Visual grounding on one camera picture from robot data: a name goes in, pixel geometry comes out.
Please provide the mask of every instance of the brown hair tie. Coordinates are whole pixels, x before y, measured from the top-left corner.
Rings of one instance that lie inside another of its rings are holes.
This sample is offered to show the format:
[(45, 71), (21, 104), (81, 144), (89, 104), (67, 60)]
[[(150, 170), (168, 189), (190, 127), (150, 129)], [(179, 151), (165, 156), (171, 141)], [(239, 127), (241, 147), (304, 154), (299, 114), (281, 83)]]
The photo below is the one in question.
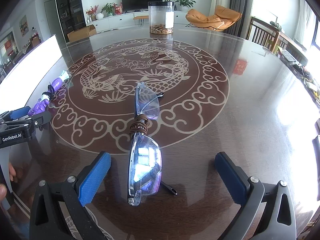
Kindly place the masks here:
[(135, 132), (140, 132), (143, 134), (147, 134), (148, 132), (149, 120), (145, 114), (140, 114), (134, 120), (134, 123), (130, 126), (130, 135)]

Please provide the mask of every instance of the black jar lid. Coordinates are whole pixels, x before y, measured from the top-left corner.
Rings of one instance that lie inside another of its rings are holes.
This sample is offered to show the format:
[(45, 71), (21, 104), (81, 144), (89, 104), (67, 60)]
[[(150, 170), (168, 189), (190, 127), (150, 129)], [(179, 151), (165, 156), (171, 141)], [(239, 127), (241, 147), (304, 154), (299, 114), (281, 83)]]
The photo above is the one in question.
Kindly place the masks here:
[(174, 6), (174, 2), (148, 2), (148, 6)]

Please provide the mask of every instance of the glass tabletop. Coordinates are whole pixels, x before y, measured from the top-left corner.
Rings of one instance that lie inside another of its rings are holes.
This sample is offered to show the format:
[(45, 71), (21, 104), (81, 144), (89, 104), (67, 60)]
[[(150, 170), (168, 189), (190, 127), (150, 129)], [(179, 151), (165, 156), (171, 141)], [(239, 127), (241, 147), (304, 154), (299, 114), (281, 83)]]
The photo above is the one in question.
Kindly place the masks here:
[[(71, 78), (49, 105), (51, 123), (11, 148), (18, 181), (9, 213), (21, 232), (38, 182), (77, 175), (102, 150), (111, 153), (112, 165), (87, 208), (108, 239), (217, 239), (239, 210), (213, 164), (220, 151), (248, 176), (288, 182), (297, 232), (318, 208), (312, 145), (318, 110), (266, 48), (198, 28), (175, 26), (172, 35), (151, 36), (141, 27), (94, 35), (62, 55), (27, 103), (33, 106), (67, 70)], [(138, 81), (165, 94), (148, 136), (161, 148), (162, 179), (179, 194), (160, 188), (132, 207), (126, 201), (129, 129)]]

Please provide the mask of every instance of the white vase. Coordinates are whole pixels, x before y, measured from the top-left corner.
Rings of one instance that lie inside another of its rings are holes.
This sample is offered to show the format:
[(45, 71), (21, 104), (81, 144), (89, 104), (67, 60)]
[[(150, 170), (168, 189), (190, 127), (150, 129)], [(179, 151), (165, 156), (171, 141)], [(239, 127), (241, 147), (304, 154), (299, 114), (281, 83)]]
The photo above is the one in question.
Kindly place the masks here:
[(103, 13), (97, 13), (96, 14), (96, 19), (101, 20), (104, 17)]
[(180, 10), (183, 12), (188, 12), (191, 8), (189, 6), (180, 6)]

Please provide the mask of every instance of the gray curtain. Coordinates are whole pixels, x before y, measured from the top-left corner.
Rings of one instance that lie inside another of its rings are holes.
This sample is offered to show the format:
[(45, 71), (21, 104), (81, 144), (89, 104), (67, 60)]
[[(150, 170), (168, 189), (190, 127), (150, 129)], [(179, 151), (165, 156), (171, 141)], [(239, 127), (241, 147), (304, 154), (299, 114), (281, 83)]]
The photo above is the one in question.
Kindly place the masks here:
[(242, 17), (235, 24), (225, 30), (225, 33), (240, 37), (242, 28), (244, 26), (244, 19), (247, 13), (251, 13), (251, 10), (247, 10), (247, 3), (252, 3), (250, 0), (230, 0), (230, 9), (242, 13)]

